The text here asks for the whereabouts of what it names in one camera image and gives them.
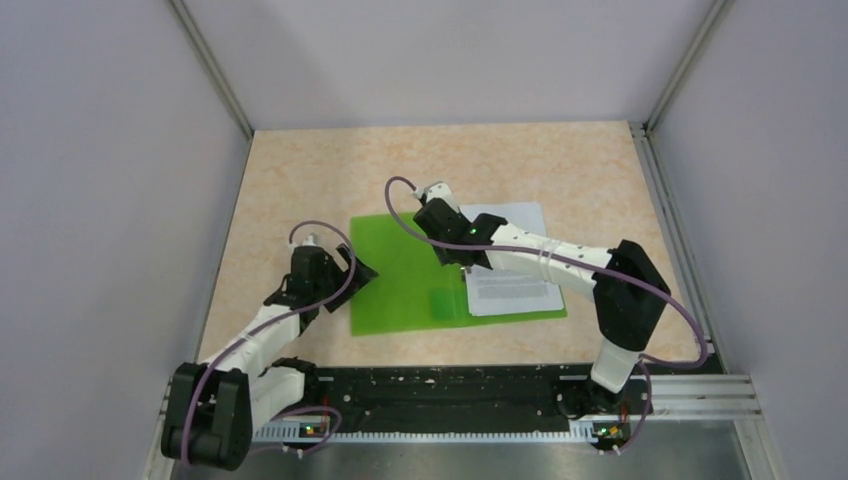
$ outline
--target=robotic arm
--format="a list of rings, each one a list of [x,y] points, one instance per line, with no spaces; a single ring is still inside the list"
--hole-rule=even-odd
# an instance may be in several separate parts
[[[615,402],[660,319],[665,302],[654,295],[606,275],[553,260],[550,253],[614,270],[643,280],[668,293],[657,269],[638,244],[622,240],[616,248],[587,247],[529,233],[490,214],[468,220],[450,187],[438,182],[415,192],[421,209],[415,223],[432,240],[460,245],[529,247],[539,254],[506,250],[462,251],[433,247],[445,265],[509,270],[566,287],[595,303],[604,341],[592,366],[589,390],[608,392]]]
[[[162,432],[163,455],[180,458],[183,426],[200,378],[208,365],[236,342],[242,343],[217,364],[203,387],[189,438],[192,463],[236,469],[247,455],[254,431],[303,398],[310,382],[317,381],[312,375],[315,365],[296,358],[280,359],[268,368],[266,365],[284,345],[306,330],[318,310],[289,316],[253,336],[249,332],[273,318],[328,298],[341,288],[349,274],[351,252],[344,244],[337,251],[347,262],[347,271],[342,271],[310,235],[294,248],[291,273],[265,299],[256,317],[203,363],[184,363],[177,368],[171,379]],[[377,272],[357,258],[353,280],[325,307],[335,311],[375,277]]]

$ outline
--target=white wall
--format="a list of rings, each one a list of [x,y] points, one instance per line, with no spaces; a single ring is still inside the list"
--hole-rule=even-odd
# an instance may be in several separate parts
[[[163,1],[4,2],[0,478],[139,478],[246,142]]]
[[[736,2],[659,128],[722,352],[791,478],[845,478],[848,2]]]
[[[189,0],[257,129],[644,120],[712,0]]]

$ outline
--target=table top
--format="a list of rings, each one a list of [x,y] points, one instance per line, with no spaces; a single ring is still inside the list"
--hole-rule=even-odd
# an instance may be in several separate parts
[[[626,122],[486,124],[259,131],[253,140],[200,358],[253,319],[288,271],[287,236],[320,219],[347,232],[358,215],[387,213],[383,186],[404,175],[444,180],[460,204],[534,201],[548,235],[584,245],[640,243],[680,298]],[[418,203],[398,185],[399,211]],[[322,245],[339,240],[316,227]],[[568,316],[484,327],[352,337],[345,305],[321,314],[281,355],[320,366],[587,363],[601,342],[594,305],[564,290]],[[649,353],[697,357],[686,322],[666,308]]]

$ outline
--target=green folder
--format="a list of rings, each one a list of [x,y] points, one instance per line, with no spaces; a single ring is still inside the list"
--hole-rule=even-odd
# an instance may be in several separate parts
[[[401,214],[407,224],[421,232],[412,217],[412,213]],[[563,308],[472,316],[459,266],[439,265],[432,247],[406,233],[391,215],[352,218],[350,238],[356,256],[380,275],[351,301],[350,327],[355,336],[474,327],[567,315]]]

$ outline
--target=paper sheet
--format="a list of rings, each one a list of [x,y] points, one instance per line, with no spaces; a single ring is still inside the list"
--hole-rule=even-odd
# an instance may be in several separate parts
[[[529,232],[547,235],[542,206],[535,202],[464,205],[460,210],[472,221],[480,213],[491,213]],[[465,281],[468,309],[474,316],[546,312],[564,307],[557,285],[528,275],[472,267]]]

